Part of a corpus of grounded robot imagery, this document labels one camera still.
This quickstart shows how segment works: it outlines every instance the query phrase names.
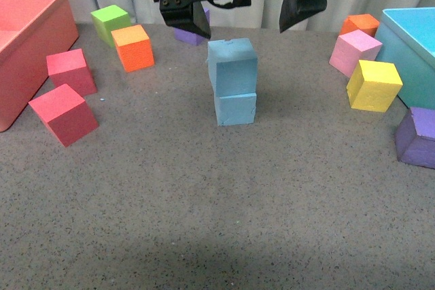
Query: stacked cubes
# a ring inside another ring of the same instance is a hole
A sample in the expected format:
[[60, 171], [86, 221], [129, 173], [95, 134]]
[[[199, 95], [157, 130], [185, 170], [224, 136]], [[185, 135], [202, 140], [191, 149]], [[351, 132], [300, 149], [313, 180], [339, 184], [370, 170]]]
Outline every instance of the stacked cubes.
[[254, 122], [258, 57], [251, 41], [210, 41], [207, 62], [218, 126]]

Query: red cube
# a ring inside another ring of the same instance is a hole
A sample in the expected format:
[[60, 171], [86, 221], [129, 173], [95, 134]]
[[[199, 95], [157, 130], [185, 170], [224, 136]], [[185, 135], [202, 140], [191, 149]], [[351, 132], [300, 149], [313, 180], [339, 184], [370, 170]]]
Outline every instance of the red cube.
[[47, 68], [55, 86], [68, 84], [81, 96], [97, 92], [82, 49], [47, 56]]
[[29, 104], [65, 147], [98, 127], [84, 98], [68, 84], [33, 99]]

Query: light blue bin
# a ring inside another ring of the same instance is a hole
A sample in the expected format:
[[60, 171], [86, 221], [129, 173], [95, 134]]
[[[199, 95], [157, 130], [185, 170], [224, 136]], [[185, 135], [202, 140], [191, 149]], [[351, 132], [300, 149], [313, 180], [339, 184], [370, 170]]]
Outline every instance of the light blue bin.
[[384, 10], [376, 61], [395, 64], [407, 107], [435, 109], [435, 7]]

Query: gray table surface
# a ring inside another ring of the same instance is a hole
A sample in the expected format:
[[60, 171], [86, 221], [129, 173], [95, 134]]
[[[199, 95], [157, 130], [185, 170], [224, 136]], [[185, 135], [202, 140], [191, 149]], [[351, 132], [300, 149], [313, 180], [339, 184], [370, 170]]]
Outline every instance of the gray table surface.
[[435, 170], [397, 161], [399, 99], [350, 108], [336, 34], [213, 27], [259, 61], [255, 123], [218, 127], [207, 43], [144, 27], [156, 65], [125, 73], [79, 26], [94, 132], [27, 107], [0, 134], [0, 289], [435, 287]]

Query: pink cube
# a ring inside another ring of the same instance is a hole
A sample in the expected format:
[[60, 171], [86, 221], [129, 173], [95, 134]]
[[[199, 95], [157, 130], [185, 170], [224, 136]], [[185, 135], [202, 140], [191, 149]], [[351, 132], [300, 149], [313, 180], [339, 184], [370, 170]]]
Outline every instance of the pink cube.
[[81, 96], [97, 92], [82, 49], [47, 56], [47, 68], [55, 86], [68, 84]]
[[329, 63], [351, 77], [359, 60], [375, 60], [382, 43], [361, 30], [340, 35]]
[[84, 98], [68, 84], [33, 99], [29, 104], [65, 147], [98, 127]]

